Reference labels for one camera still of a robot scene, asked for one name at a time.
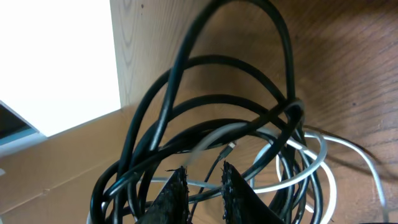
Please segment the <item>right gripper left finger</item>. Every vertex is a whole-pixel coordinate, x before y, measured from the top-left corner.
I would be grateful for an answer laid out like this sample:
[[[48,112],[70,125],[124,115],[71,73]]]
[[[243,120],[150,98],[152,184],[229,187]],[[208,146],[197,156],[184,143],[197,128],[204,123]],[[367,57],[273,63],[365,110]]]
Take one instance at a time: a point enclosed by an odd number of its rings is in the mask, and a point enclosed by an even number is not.
[[[183,166],[174,170],[140,224],[186,224],[189,216],[187,174]]]

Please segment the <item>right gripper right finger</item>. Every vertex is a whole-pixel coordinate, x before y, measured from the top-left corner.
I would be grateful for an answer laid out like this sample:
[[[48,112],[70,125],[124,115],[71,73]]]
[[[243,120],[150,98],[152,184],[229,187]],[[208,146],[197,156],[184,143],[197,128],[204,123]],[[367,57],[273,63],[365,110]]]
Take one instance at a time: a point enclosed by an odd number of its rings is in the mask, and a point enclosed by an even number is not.
[[[236,168],[224,161],[221,194],[226,224],[284,224],[256,195]]]

